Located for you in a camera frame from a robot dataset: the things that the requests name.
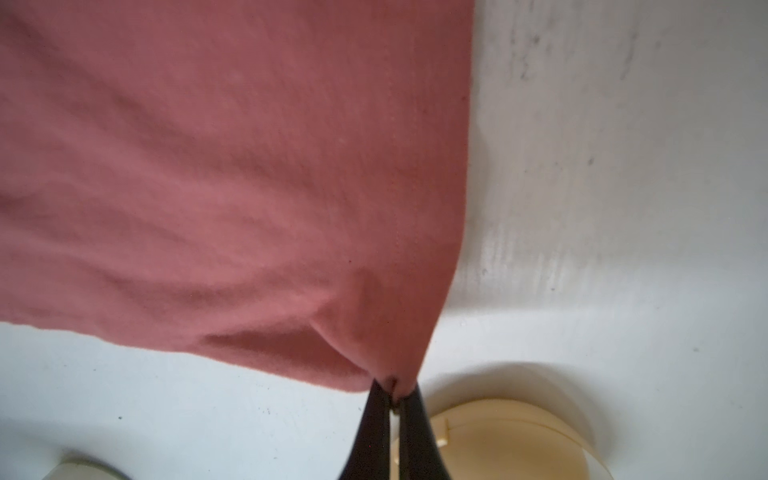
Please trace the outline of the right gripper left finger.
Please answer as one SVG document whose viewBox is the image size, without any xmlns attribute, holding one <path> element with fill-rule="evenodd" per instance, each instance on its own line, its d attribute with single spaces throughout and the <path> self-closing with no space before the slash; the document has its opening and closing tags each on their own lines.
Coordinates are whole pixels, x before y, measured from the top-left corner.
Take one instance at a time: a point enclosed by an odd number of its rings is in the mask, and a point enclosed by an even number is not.
<svg viewBox="0 0 768 480">
<path fill-rule="evenodd" d="M 347 462 L 339 480 L 390 478 L 391 397 L 373 381 Z"/>
</svg>

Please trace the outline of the red tank top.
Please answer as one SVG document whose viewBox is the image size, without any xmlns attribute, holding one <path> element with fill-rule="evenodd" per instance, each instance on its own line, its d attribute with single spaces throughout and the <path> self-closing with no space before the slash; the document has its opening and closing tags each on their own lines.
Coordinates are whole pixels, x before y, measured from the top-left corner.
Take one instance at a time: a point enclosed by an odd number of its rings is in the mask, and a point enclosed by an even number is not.
<svg viewBox="0 0 768 480">
<path fill-rule="evenodd" d="M 1 318 L 414 388 L 461 248 L 470 1 L 5 1 Z"/>
</svg>

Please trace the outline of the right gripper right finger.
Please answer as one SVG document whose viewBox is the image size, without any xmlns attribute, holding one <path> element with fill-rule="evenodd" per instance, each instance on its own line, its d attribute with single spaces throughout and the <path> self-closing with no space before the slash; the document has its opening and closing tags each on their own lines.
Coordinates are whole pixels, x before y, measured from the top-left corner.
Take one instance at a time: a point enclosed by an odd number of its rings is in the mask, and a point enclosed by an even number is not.
<svg viewBox="0 0 768 480">
<path fill-rule="evenodd" d="M 450 480 L 419 386 L 398 403 L 400 480 Z"/>
</svg>

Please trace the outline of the beige round container pink lid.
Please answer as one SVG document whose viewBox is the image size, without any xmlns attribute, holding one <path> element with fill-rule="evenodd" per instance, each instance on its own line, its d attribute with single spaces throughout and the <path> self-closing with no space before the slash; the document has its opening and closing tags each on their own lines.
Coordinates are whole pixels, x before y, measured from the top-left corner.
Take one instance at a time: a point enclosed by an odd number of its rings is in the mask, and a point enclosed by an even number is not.
<svg viewBox="0 0 768 480">
<path fill-rule="evenodd" d="M 547 410 L 509 399 L 464 403 L 430 418 L 453 479 L 610 479 L 596 450 Z"/>
</svg>

